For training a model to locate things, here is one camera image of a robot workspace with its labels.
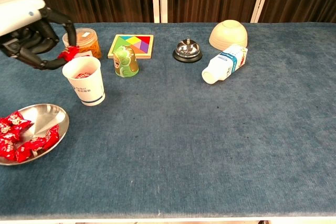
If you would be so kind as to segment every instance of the plastic bottle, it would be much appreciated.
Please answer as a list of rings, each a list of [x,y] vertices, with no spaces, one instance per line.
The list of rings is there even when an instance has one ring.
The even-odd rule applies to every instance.
[[[247,48],[231,45],[210,60],[209,65],[202,71],[203,80],[208,84],[224,81],[234,71],[245,64]]]

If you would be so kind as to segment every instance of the blue felt surface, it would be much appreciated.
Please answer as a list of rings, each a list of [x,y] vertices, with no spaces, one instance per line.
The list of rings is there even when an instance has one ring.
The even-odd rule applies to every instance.
[[[81,26],[104,55],[98,106],[82,105],[61,69],[0,57],[0,116],[36,103],[70,115],[48,155],[0,167],[1,220],[336,216],[336,24],[245,24],[246,65],[213,86],[201,72],[219,52],[215,24]],[[105,58],[122,33],[154,35],[130,79]],[[187,36],[203,51],[197,63],[171,55]]]

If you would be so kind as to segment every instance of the paper cup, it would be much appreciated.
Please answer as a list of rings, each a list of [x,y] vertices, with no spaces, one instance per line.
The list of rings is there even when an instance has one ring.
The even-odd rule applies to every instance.
[[[85,72],[91,75],[82,79],[75,78],[78,74]],[[62,73],[69,80],[84,105],[94,106],[105,99],[100,61],[98,59],[89,56],[75,58],[64,65]]]

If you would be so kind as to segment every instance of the robotic hand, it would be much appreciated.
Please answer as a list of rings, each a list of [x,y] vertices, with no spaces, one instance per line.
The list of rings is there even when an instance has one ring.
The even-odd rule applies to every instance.
[[[37,69],[57,69],[65,59],[41,60],[59,42],[49,22],[62,24],[69,44],[76,46],[76,31],[66,15],[46,7],[43,0],[0,0],[0,50]]]

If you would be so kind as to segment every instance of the metal plate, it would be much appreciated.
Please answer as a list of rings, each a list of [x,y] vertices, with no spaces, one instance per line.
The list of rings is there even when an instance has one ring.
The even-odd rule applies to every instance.
[[[59,125],[59,140],[50,149],[46,151],[40,150],[38,151],[38,155],[36,157],[32,156],[31,158],[21,163],[0,157],[0,165],[21,165],[38,159],[54,149],[59,144],[59,142],[61,142],[68,131],[69,116],[64,109],[57,105],[47,103],[36,104],[20,109],[19,112],[22,114],[24,119],[32,121],[33,124],[20,135],[21,141],[17,143],[16,147],[29,141],[34,136],[44,137],[46,135],[46,131],[56,124]]]

